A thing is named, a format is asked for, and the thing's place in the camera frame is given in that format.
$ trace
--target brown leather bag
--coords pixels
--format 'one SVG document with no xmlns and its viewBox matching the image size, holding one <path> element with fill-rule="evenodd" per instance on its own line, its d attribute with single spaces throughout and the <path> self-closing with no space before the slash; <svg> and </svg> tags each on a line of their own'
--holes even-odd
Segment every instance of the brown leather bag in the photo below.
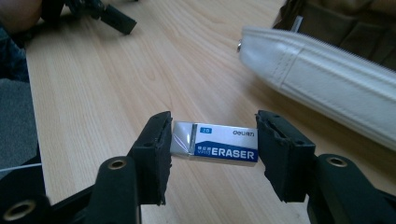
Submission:
<svg viewBox="0 0 396 224">
<path fill-rule="evenodd" d="M 288 0 L 275 29 L 310 35 L 396 71 L 395 0 Z"/>
</svg>

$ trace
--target wooden tabletop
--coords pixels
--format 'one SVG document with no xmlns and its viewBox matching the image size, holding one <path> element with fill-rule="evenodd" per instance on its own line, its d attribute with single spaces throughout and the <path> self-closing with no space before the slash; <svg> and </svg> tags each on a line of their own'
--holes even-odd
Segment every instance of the wooden tabletop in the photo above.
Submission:
<svg viewBox="0 0 396 224">
<path fill-rule="evenodd" d="M 112 1 L 137 20 L 130 35 L 64 15 L 27 46 L 47 193 L 57 203 L 123 156 L 149 117 L 256 127 L 259 109 L 282 115 L 317 144 L 358 164 L 396 194 L 396 153 L 282 96 L 239 62 L 244 25 L 271 27 L 284 0 Z M 306 203 L 281 203 L 255 167 L 173 158 L 166 206 L 144 223 L 308 223 Z"/>
</svg>

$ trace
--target black object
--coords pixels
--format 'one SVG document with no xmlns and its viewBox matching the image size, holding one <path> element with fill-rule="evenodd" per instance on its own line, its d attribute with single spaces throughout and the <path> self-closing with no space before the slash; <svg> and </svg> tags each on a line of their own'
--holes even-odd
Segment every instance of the black object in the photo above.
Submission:
<svg viewBox="0 0 396 224">
<path fill-rule="evenodd" d="M 259 155 L 278 198 L 303 202 L 311 223 L 395 223 L 395 197 L 373 187 L 350 160 L 314 155 L 315 145 L 277 114 L 256 116 Z"/>
<path fill-rule="evenodd" d="M 41 18 L 44 21 L 56 22 L 60 18 L 64 5 L 67 5 L 72 14 L 77 17 L 90 15 L 125 35 L 131 33 L 136 26 L 136 21 L 111 5 L 106 7 L 100 0 L 43 0 Z"/>
<path fill-rule="evenodd" d="M 0 223 L 141 223 L 141 204 L 165 204 L 171 113 L 148 120 L 128 156 L 105 161 L 92 187 L 50 206 L 40 195 L 0 201 Z"/>
</svg>

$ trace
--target wooden table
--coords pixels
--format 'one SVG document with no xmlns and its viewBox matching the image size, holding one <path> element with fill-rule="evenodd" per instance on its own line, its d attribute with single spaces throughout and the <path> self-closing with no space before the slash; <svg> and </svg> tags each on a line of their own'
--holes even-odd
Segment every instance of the wooden table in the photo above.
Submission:
<svg viewBox="0 0 396 224">
<path fill-rule="evenodd" d="M 317 144 L 356 162 L 396 194 L 396 154 L 268 88 L 238 60 L 244 25 L 270 27 L 284 0 L 142 0 L 112 5 L 137 20 L 130 35 L 63 16 L 27 47 L 47 193 L 52 203 L 94 183 L 99 165 L 126 155 L 149 117 L 255 127 L 259 109 L 288 119 Z M 308 223 L 306 204 L 281 203 L 264 167 L 173 158 L 167 205 L 144 223 Z"/>
</svg>

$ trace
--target blue and white eraser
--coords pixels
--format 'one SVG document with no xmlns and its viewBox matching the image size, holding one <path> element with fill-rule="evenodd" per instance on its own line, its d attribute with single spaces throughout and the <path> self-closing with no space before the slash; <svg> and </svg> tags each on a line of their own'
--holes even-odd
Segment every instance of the blue and white eraser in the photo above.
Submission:
<svg viewBox="0 0 396 224">
<path fill-rule="evenodd" d="M 257 129 L 175 121 L 171 153 L 195 161 L 254 166 Z"/>
</svg>

